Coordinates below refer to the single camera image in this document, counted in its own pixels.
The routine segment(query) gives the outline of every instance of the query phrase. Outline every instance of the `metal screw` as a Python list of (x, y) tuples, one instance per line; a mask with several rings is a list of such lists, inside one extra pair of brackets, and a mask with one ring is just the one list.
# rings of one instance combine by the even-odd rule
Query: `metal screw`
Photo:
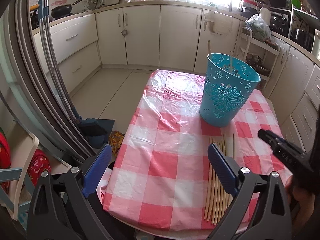
[(41, 173), (41, 177), (43, 177), (43, 178), (45, 178), (48, 175), (49, 175), (49, 173), (47, 171), (44, 171)]
[(273, 172), (271, 173), (271, 175), (272, 175), (273, 177), (275, 177), (275, 178), (278, 178), (278, 177), (279, 177), (279, 173), (276, 172), (276, 171), (273, 171)]
[(250, 169), (247, 168), (247, 167), (243, 167), (243, 168), (241, 169), (241, 172), (244, 173), (244, 174), (248, 174), (248, 173), (250, 172)]
[(72, 173), (77, 173), (79, 171), (79, 167), (72, 167), (71, 172)]

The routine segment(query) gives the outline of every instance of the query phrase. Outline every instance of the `frying pan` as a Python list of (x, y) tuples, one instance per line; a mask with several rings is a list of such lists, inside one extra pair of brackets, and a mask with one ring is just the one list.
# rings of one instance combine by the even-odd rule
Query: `frying pan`
[(62, 18), (65, 15), (68, 15), (72, 10), (72, 6), (74, 6), (75, 4), (77, 4), (81, 1), (83, 1), (83, 0), (77, 0), (73, 4), (60, 5), (60, 6), (57, 6), (56, 8), (53, 8), (51, 10), (52, 18), (57, 19), (57, 18)]

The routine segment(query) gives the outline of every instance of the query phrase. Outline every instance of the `teal basket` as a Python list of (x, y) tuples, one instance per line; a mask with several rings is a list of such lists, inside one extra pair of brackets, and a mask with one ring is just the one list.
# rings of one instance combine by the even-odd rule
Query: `teal basket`
[(200, 116), (216, 127), (227, 126), (261, 78), (247, 63), (220, 53), (208, 55)]

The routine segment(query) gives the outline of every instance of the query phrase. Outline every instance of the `red and white tablecloth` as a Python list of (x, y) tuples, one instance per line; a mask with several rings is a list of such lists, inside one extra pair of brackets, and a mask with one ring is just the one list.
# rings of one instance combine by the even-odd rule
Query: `red and white tablecloth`
[[(281, 135), (261, 92), (254, 90), (230, 125), (217, 128), (199, 115), (204, 81), (187, 73), (151, 74), (108, 185), (99, 191), (105, 211), (154, 235), (205, 239), (214, 228), (204, 220), (209, 136), (222, 140), (225, 134), (233, 141), (235, 132), (240, 167), (259, 174), (277, 171), (287, 181), (291, 173), (257, 135), (260, 128)], [(243, 222), (252, 216), (257, 198), (255, 194)]]

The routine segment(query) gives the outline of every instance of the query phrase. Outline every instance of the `table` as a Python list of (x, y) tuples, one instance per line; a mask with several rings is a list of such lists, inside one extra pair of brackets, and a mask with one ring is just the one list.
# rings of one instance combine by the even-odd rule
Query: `table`
[[(291, 176), (269, 145), (258, 138), (261, 128), (281, 135), (261, 92), (254, 90), (231, 123), (217, 128), (199, 115), (204, 81), (203, 76), (187, 73), (157, 70), (151, 74), (108, 185), (99, 193), (105, 211), (153, 235), (205, 239), (214, 228), (203, 218), (209, 136), (222, 140), (225, 135), (229, 152), (235, 133), (235, 160), (240, 167), (258, 174), (277, 171), (284, 183)], [(257, 198), (254, 194), (244, 226)]]

